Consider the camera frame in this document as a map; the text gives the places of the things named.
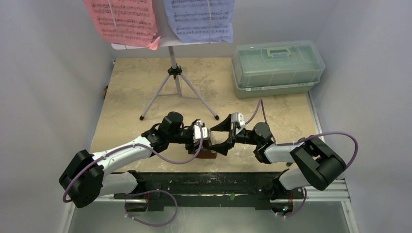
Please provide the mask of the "brown wooden metronome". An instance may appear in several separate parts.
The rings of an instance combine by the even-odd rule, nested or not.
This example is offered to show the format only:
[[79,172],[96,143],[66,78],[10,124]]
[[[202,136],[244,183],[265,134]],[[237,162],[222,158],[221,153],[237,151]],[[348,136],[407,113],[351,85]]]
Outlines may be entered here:
[[216,159],[217,152],[211,150],[209,147],[216,144],[216,139],[214,136],[211,138],[204,139],[202,143],[202,148],[200,152],[197,154],[197,159]]

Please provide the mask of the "lilac perforated music stand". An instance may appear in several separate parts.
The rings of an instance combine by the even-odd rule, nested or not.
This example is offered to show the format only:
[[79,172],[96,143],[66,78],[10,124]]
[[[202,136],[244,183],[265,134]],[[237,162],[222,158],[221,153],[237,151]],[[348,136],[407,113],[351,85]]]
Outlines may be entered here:
[[154,0],[153,3],[153,10],[155,13],[155,19],[156,19],[156,24],[158,28],[158,32],[160,35],[160,41],[159,41],[159,47],[167,47],[169,51],[169,58],[171,61],[171,67],[167,71],[167,75],[164,78],[162,84],[159,86],[158,90],[154,94],[154,96],[151,99],[151,102],[148,104],[144,112],[140,116],[140,120],[143,120],[148,113],[149,109],[151,108],[152,104],[156,100],[157,97],[160,96],[160,91],[166,84],[169,78],[173,78],[175,81],[175,86],[176,86],[176,93],[178,97],[182,98],[183,93],[182,93],[182,87],[180,84],[180,79],[182,79],[188,86],[189,88],[193,91],[193,93],[196,95],[195,98],[199,99],[204,106],[211,112],[211,114],[214,116],[216,120],[219,119],[218,114],[213,111],[213,109],[207,104],[206,100],[201,96],[201,94],[195,89],[195,87],[191,84],[191,82],[187,79],[185,76],[184,72],[182,71],[182,68],[178,65],[174,53],[174,47],[175,46],[181,46],[181,45],[196,45],[196,44],[206,44],[206,43],[182,43],[179,38],[175,35],[175,33],[172,31],[168,24],[167,20],[167,15],[165,12],[164,0]]

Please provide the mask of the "white sheet music pages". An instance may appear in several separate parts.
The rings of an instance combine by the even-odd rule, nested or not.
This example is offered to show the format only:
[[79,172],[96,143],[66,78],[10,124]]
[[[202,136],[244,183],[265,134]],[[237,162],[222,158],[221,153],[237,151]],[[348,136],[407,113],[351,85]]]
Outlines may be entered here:
[[170,28],[182,43],[233,42],[234,0],[165,0]]

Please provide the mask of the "pink paper folder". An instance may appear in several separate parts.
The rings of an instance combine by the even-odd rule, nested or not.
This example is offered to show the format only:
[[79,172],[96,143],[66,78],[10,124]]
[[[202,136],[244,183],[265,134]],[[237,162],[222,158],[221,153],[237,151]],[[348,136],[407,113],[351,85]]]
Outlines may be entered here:
[[85,0],[84,4],[107,42],[157,50],[160,35],[151,0]]

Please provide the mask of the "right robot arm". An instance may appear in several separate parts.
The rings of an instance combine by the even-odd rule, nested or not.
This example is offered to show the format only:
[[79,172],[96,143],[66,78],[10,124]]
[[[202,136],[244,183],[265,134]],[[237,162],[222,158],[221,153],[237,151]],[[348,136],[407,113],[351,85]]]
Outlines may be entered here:
[[279,173],[267,189],[262,189],[271,200],[283,198],[293,189],[306,186],[323,191],[347,169],[344,160],[320,138],[313,136],[297,143],[279,144],[273,140],[268,123],[259,122],[248,130],[240,113],[229,114],[211,130],[228,132],[224,142],[210,147],[217,153],[227,155],[236,143],[242,143],[256,147],[253,153],[261,163],[297,165],[295,169],[288,168]]

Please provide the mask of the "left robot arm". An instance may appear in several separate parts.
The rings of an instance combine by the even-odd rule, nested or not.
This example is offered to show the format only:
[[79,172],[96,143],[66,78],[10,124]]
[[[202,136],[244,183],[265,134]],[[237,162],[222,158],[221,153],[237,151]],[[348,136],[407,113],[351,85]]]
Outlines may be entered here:
[[[83,208],[96,198],[109,194],[125,193],[138,199],[143,196],[145,185],[132,172],[116,174],[116,170],[153,156],[171,164],[189,163],[206,147],[210,134],[211,130],[203,121],[197,119],[191,125],[184,126],[180,113],[169,112],[160,123],[130,142],[95,153],[81,150],[74,155],[59,178],[59,184],[64,189],[62,200]],[[185,161],[172,161],[161,155],[171,143],[184,144],[192,157]]]

